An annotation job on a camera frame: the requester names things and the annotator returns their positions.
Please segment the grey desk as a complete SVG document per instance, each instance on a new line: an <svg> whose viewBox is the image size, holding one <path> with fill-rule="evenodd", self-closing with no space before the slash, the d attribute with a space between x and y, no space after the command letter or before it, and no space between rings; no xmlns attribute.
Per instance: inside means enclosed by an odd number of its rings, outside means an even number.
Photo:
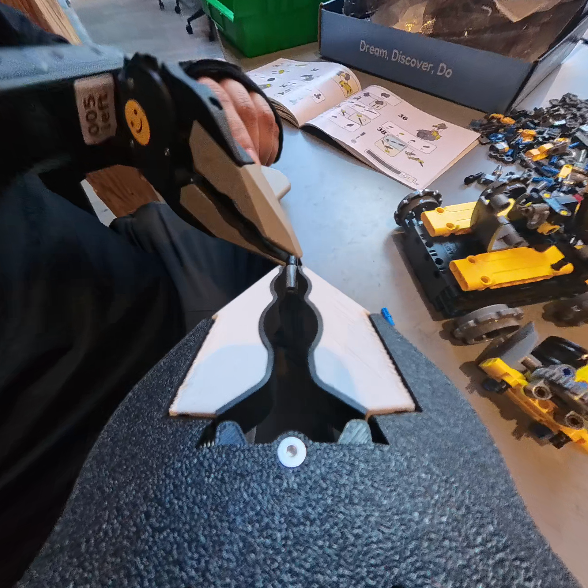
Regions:
<svg viewBox="0 0 588 588"><path fill-rule="evenodd" d="M356 71L362 87L380 85L429 114L466 127L482 113ZM587 44L580 42L565 62L521 103L539 107L575 93L587 98ZM467 397L493 436L541 533L583 587L587 587L587 455L571 444L544 445L527 434L527 415L500 394L484 390L475 360L485 344L457 346L448 323L423 298L420 283L401 248L393 221L410 189L366 167L311 130L284 123L283 153L276 164L290 180L282 204L310 269L370 311L387 307L396 328L430 358ZM487 148L476 146L431 185L444 204L473 201L477 186L465 176L495 165Z"/></svg>

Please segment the pile of small dark connectors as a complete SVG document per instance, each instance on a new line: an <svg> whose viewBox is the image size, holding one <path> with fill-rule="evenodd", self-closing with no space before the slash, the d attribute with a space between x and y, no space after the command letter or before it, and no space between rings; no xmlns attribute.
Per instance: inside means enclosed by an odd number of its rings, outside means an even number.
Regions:
<svg viewBox="0 0 588 588"><path fill-rule="evenodd" d="M587 197L587 99L566 93L547 106L487 114L469 128L500 166L518 166L537 192Z"/></svg>

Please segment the crumpled plastic bag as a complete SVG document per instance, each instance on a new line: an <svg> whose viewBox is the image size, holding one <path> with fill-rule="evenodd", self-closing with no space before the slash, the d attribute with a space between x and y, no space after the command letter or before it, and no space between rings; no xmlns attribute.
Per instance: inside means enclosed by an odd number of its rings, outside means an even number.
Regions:
<svg viewBox="0 0 588 588"><path fill-rule="evenodd" d="M534 62L583 18L587 1L379 1L378 25Z"/></svg>

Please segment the yellow black brick vehicle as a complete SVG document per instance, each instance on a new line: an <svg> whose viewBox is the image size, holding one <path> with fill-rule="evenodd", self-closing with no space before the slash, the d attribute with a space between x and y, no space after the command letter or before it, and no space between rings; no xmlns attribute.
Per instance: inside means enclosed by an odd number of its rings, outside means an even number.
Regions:
<svg viewBox="0 0 588 588"><path fill-rule="evenodd" d="M461 344L512 334L539 303L557 324L587 323L587 189L531 180L508 175L449 206L416 190L394 213L426 298Z"/></svg>

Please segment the person's left hand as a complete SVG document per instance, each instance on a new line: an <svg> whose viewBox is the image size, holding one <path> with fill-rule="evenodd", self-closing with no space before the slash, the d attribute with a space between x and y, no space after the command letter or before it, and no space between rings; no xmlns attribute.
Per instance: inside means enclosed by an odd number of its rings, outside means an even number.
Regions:
<svg viewBox="0 0 588 588"><path fill-rule="evenodd" d="M271 166L278 159L281 132L267 100L233 79L200 77L224 108L231 133L255 163Z"/></svg>

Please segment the green storage bin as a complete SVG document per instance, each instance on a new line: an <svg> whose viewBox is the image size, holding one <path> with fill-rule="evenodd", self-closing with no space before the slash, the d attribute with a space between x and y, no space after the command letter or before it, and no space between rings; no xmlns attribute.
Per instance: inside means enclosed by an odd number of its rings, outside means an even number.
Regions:
<svg viewBox="0 0 588 588"><path fill-rule="evenodd" d="M317 41L321 1L203 1L229 43L248 58Z"/></svg>

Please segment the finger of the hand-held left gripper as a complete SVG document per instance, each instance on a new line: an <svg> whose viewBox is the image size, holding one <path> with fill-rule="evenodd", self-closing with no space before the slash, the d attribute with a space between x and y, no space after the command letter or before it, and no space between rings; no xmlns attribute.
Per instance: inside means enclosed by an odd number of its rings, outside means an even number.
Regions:
<svg viewBox="0 0 588 588"><path fill-rule="evenodd" d="M266 242L301 258L302 248L280 198L290 190L290 182L277 170L255 163L237 165L210 133L197 121L189 135L195 180L214 203L227 206L254 227Z"/></svg>
<svg viewBox="0 0 588 588"><path fill-rule="evenodd" d="M217 239L259 254L282 266L286 264L286 253L265 242L254 227L247 224L236 212L221 203L214 203L198 185L191 183L181 188L180 207L202 226L202 230Z"/></svg>

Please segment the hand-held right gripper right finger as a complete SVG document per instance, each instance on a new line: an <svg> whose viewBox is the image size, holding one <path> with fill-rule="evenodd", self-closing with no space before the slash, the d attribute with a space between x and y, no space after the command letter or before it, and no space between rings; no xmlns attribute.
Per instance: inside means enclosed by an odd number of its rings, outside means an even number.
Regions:
<svg viewBox="0 0 588 588"><path fill-rule="evenodd" d="M310 372L318 384L366 419L414 412L415 401L370 313L312 270L300 272L307 283L305 302L318 322L309 349Z"/></svg>

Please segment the yellow grey engine subassembly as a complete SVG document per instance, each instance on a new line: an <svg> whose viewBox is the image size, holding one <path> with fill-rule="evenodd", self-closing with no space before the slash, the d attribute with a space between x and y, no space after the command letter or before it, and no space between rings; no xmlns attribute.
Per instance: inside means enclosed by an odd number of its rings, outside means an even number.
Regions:
<svg viewBox="0 0 588 588"><path fill-rule="evenodd" d="M587 454L587 349L560 336L540 341L534 323L489 344L476 360L485 390L509 398L529 431L556 449Z"/></svg>

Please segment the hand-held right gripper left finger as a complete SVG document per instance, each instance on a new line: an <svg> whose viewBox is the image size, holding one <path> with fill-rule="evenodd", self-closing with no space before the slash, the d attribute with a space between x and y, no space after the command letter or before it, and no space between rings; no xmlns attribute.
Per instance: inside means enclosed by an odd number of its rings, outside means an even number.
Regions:
<svg viewBox="0 0 588 588"><path fill-rule="evenodd" d="M170 416L214 418L259 390L270 378L275 352L262 334L265 313L277 300L274 268L212 317Z"/></svg>

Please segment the black chair base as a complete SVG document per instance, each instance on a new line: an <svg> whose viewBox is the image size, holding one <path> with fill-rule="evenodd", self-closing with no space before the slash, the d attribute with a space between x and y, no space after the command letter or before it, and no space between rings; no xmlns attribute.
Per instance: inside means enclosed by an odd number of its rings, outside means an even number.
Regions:
<svg viewBox="0 0 588 588"><path fill-rule="evenodd" d="M217 40L216 25L206 15L203 1L156 1L160 11L172 10L182 19L189 36L200 36L209 42Z"/></svg>

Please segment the person's grey trouser leg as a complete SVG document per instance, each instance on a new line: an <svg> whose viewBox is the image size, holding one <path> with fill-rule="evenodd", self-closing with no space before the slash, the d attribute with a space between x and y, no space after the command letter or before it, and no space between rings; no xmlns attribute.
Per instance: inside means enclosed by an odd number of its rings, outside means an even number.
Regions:
<svg viewBox="0 0 588 588"><path fill-rule="evenodd" d="M162 202L144 204L109 227L163 264L178 291L187 331L277 267L196 229Z"/></svg>

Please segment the dark cardboard box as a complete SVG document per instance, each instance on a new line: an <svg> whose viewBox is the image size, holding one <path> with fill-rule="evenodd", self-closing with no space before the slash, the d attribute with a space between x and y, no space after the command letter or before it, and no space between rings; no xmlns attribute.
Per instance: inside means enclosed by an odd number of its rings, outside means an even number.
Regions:
<svg viewBox="0 0 588 588"><path fill-rule="evenodd" d="M319 52L387 81L485 113L517 106L571 54L587 32L582 18L532 61L372 23L343 13L343 1L320 4Z"/></svg>

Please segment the open instruction booklet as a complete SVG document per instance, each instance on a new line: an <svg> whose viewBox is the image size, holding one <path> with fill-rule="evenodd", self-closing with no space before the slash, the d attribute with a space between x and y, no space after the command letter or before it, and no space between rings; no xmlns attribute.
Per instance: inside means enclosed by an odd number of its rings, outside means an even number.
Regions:
<svg viewBox="0 0 588 588"><path fill-rule="evenodd" d="M319 131L407 187L427 188L478 143L478 133L427 114L387 88L362 88L355 73L337 63L281 58L248 75L284 121Z"/></svg>

